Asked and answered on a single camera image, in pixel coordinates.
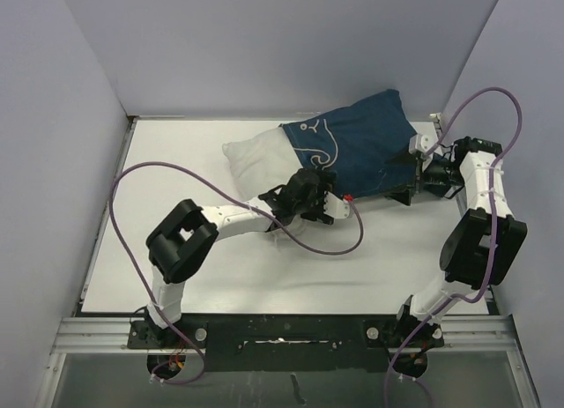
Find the dark blue embroidered pillowcase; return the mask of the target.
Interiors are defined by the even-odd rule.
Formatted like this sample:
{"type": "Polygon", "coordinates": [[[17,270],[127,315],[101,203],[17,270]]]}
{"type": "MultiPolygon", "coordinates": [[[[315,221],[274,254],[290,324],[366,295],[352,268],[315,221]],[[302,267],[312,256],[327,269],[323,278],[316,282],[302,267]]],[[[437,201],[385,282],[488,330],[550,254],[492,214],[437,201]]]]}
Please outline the dark blue embroidered pillowcase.
{"type": "Polygon", "coordinates": [[[336,175],[338,195],[383,195],[415,179],[415,166],[390,162],[416,135],[397,90],[281,128],[303,167],[336,175]]]}

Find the white pillow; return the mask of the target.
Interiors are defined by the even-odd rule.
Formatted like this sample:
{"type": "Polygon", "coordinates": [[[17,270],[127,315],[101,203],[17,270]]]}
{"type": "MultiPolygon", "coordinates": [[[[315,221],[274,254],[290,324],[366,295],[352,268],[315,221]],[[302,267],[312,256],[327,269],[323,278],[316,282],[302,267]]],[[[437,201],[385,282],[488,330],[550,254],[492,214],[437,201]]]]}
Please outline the white pillow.
{"type": "Polygon", "coordinates": [[[235,187],[244,201],[286,185],[302,165],[285,132],[266,130],[251,139],[222,145],[235,187]]]}

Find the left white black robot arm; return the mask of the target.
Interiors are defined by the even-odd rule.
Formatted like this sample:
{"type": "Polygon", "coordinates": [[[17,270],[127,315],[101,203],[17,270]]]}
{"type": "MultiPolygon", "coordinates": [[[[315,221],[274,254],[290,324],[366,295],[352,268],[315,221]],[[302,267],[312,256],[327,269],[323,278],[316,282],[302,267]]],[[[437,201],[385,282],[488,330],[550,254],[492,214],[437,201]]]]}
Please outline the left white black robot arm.
{"type": "Polygon", "coordinates": [[[333,173],[302,168],[287,184],[240,205],[202,207],[182,200],[146,240],[155,299],[147,307],[148,337],[161,347],[176,342],[185,282],[198,272],[215,242],[279,230],[296,217],[327,225],[346,219],[350,207],[333,193],[334,182],[333,173]]]}

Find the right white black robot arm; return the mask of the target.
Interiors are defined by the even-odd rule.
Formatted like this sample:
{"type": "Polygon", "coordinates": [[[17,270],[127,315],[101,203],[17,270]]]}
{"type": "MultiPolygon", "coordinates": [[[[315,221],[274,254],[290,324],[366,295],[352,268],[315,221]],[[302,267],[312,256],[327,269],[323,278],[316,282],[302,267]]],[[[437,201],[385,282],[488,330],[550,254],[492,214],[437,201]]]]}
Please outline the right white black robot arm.
{"type": "Polygon", "coordinates": [[[392,323],[402,345],[431,338],[442,317],[459,301],[472,302],[506,277],[528,229],[515,218],[503,188],[501,145],[478,138],[458,139],[444,155],[433,155],[436,143],[417,134],[393,158],[416,167],[415,185],[465,193],[466,209],[442,246],[440,273],[410,296],[392,323]]]}

